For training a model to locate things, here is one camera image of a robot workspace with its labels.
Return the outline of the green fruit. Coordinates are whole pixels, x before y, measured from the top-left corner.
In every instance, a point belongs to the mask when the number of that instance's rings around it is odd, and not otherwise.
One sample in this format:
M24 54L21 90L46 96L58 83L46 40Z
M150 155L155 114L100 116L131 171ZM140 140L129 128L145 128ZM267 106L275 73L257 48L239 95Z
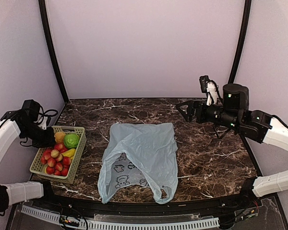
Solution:
M80 137L76 133L66 134L63 139L64 146L68 149L77 148L79 141L80 141Z

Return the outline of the light blue plastic bag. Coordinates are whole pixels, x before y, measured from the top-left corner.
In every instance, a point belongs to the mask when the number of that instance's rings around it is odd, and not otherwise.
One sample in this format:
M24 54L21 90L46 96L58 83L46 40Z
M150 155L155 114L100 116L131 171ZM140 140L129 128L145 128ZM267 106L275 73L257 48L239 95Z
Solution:
M178 187L174 125L113 124L97 183L102 203L122 188L139 185L158 204L171 201Z

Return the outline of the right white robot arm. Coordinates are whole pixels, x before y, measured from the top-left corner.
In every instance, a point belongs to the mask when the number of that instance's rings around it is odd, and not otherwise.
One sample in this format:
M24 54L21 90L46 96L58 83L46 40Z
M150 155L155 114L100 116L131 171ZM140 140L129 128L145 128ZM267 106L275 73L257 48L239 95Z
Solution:
M273 145L288 151L288 125L278 116L261 110L249 110L249 89L240 84L223 86L223 100L218 104L207 92L207 102L189 100L176 105L187 122L211 122L226 127L228 131L257 143ZM245 180L235 203L245 208L254 199L288 190L288 170Z

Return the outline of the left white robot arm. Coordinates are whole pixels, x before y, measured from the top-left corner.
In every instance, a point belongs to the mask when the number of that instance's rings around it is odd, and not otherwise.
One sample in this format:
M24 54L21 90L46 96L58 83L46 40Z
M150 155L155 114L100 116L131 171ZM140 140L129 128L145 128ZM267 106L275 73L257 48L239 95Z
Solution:
M55 109L44 110L35 100L25 100L22 108L7 111L0 119L0 164L16 139L21 139L23 147L48 148L56 143L54 129L49 126ZM48 191L46 182L22 182L0 184L0 216L17 203L39 199L48 209L58 205L58 198Z

